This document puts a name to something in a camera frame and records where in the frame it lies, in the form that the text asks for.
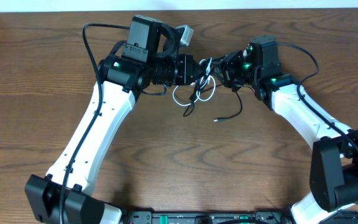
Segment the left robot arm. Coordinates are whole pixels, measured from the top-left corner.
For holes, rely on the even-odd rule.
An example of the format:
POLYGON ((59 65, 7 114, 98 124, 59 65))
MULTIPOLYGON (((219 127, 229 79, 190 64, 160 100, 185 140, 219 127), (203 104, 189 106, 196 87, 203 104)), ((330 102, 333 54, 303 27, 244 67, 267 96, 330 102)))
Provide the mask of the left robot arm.
POLYGON ((136 15, 127 29, 126 40, 93 62, 93 94, 68 145, 44 177, 32 175, 25 185, 38 222, 119 223, 122 210, 93 197, 117 130, 149 85, 190 85, 206 75, 204 66, 179 52, 190 44, 190 26, 136 15))

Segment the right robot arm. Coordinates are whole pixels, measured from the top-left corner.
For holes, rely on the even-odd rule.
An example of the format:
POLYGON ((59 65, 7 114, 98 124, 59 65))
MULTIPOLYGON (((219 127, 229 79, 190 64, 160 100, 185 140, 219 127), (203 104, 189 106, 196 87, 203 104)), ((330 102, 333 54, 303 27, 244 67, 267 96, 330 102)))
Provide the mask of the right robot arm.
POLYGON ((312 150, 310 192, 279 223, 357 222, 358 129, 338 121, 307 94, 303 81, 282 70, 275 37, 253 38, 246 49, 214 61, 213 73, 232 91, 243 86, 286 119, 312 150))

